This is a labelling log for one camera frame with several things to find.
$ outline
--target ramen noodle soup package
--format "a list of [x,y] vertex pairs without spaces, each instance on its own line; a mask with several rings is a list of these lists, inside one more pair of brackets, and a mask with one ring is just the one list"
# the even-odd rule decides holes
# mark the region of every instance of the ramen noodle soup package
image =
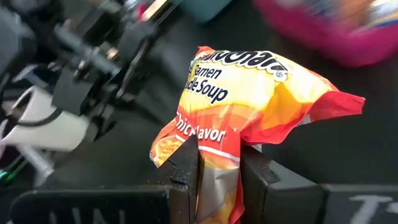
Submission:
[[268,51],[200,47],[177,115],[156,137],[150,158],[161,166],[196,135],[204,160],[197,223],[238,223],[244,211],[241,143],[277,144],[297,125],[360,114],[364,98]]

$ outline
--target teal object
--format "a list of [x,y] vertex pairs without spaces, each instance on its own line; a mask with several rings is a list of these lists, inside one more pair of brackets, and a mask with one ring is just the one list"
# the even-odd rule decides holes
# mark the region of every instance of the teal object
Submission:
[[217,16],[232,0],[169,0],[199,23],[206,23]]

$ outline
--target orange package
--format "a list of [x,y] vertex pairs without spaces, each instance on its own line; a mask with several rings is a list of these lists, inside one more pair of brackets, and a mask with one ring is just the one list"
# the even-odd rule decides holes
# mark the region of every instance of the orange package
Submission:
[[363,105],[364,98],[272,52],[200,47],[177,115],[156,137],[150,158],[161,166],[195,134],[204,160],[196,223],[239,223],[241,140],[278,144],[302,122],[360,114]]

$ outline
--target blurry pink container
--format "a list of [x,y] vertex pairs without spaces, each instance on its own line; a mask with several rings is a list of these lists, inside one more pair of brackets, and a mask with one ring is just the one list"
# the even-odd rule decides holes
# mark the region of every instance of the blurry pink container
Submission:
[[286,9],[275,0],[254,0],[254,4],[263,18],[281,33],[347,67],[380,62],[398,50],[397,24],[351,31],[326,25],[301,7]]

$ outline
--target dark table surface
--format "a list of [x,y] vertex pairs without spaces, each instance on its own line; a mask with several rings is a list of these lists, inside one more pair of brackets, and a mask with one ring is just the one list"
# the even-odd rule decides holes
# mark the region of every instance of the dark table surface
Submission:
[[[179,17],[158,41],[178,43],[188,69],[198,45],[226,50],[270,50],[328,78],[341,91],[367,98],[364,114],[301,126],[278,146],[264,146],[276,161],[318,183],[398,182],[395,137],[398,124],[398,57],[348,69],[281,37],[265,24],[249,0],[234,0],[217,18],[197,25]],[[49,187],[97,188],[132,185],[155,169],[149,148],[172,119],[186,77],[151,76],[134,112],[119,111],[120,122],[98,141],[84,142],[57,167]]]

